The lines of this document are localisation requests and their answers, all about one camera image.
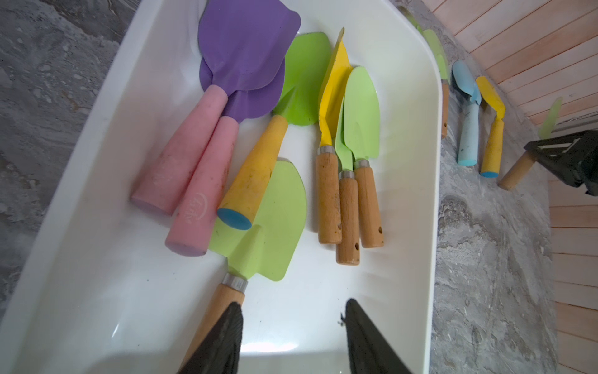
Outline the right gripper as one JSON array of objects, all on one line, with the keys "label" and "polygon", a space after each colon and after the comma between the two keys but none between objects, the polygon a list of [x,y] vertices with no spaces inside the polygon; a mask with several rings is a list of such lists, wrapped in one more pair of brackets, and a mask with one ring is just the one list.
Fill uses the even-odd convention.
[{"label": "right gripper", "polygon": [[597,130],[529,142],[524,149],[565,185],[597,196]]}]

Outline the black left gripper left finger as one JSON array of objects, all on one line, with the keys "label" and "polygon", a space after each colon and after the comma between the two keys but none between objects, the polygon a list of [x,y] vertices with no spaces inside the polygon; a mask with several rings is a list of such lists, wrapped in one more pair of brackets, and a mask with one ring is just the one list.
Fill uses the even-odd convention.
[{"label": "black left gripper left finger", "polygon": [[178,373],[237,373],[243,322],[241,305],[232,302]]}]

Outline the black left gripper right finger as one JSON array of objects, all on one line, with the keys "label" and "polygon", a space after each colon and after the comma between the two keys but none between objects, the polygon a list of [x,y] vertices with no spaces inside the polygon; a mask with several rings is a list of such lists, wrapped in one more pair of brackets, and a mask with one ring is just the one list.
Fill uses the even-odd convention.
[{"label": "black left gripper right finger", "polygon": [[411,373],[356,299],[347,301],[344,325],[351,373]]}]

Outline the light blue shovel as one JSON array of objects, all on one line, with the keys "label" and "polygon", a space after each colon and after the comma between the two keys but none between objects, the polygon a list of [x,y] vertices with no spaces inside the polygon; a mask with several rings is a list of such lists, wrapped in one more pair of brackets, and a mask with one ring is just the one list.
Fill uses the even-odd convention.
[{"label": "light blue shovel", "polygon": [[464,61],[453,63],[453,77],[458,89],[469,96],[459,140],[457,162],[464,167],[477,164],[479,151],[479,110],[482,101],[480,89]]}]

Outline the green spade wooden handle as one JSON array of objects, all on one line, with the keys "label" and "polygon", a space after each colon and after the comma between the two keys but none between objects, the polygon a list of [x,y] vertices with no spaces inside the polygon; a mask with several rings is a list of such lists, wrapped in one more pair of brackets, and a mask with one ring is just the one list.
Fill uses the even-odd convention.
[{"label": "green spade wooden handle", "polygon": [[232,302],[242,304],[249,279],[256,274],[281,281],[305,228],[307,196],[292,162],[275,164],[253,226],[238,230],[216,220],[210,249],[227,258],[227,273],[216,287],[183,363],[186,364]]}]

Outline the olive green pointed shovel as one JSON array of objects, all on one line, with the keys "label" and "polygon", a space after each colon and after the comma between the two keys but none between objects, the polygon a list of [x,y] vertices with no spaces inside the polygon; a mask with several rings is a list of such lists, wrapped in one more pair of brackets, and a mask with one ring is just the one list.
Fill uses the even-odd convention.
[{"label": "olive green pointed shovel", "polygon": [[450,101],[448,59],[442,46],[442,42],[440,41],[436,32],[434,32],[432,29],[426,29],[423,31],[423,36],[426,42],[428,42],[432,54],[434,55],[437,67],[439,68],[439,74],[442,83],[442,139],[445,139],[448,132]]}]

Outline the narrow green trowel wooden handle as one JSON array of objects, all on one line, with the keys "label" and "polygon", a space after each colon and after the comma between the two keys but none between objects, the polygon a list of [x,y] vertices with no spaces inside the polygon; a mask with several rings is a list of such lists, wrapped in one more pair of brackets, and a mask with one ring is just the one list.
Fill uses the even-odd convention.
[{"label": "narrow green trowel wooden handle", "polygon": [[336,247],[336,262],[357,266],[360,263],[360,234],[358,217],[358,182],[354,173],[354,159],[344,142],[344,101],[339,111],[335,150],[341,164],[339,194],[342,223],[342,240]]}]

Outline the purple shovel round blade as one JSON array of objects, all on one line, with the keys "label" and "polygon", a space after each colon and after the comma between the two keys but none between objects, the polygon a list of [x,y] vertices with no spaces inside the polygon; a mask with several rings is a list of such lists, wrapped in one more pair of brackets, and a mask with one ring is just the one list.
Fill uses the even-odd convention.
[{"label": "purple shovel round blade", "polygon": [[276,107],[283,90],[284,76],[285,64],[282,63],[269,84],[258,90],[234,92],[223,112],[216,117],[213,135],[165,240],[165,246],[172,252],[187,257],[206,254],[216,222],[216,211],[224,194],[239,123],[262,117]]}]

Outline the white plastic storage box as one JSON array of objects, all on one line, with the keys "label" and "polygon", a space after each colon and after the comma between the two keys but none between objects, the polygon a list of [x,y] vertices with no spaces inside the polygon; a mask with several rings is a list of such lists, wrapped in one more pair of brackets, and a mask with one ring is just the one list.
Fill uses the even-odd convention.
[{"label": "white plastic storage box", "polygon": [[[166,248],[171,218],[130,202],[138,176],[202,95],[202,1],[143,1],[90,111],[1,325],[4,373],[173,373],[227,270]],[[356,299],[410,371],[430,367],[441,85],[425,40],[388,1],[289,1],[301,31],[344,39],[381,112],[372,161],[385,244],[358,266],[316,234],[316,125],[291,126],[307,222],[283,280],[249,280],[243,373],[345,373]]]}]

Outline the light green shovel wide blade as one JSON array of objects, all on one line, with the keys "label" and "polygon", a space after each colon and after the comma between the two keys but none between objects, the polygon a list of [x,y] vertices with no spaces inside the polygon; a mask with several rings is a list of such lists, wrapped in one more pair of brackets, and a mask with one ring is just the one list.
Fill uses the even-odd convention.
[{"label": "light green shovel wide blade", "polygon": [[384,246],[382,219],[371,160],[380,151],[380,107],[375,86],[363,66],[355,67],[344,98],[344,144],[353,154],[358,182],[361,243],[364,248]]}]

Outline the purple shovel square blade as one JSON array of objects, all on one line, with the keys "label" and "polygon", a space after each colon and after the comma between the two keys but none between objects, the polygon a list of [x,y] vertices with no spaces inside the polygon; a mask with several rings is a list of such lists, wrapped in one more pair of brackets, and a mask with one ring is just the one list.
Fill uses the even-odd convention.
[{"label": "purple shovel square blade", "polygon": [[213,79],[131,196],[138,207],[171,215],[236,91],[269,84],[301,26],[281,1],[209,1],[199,21],[199,51]]}]

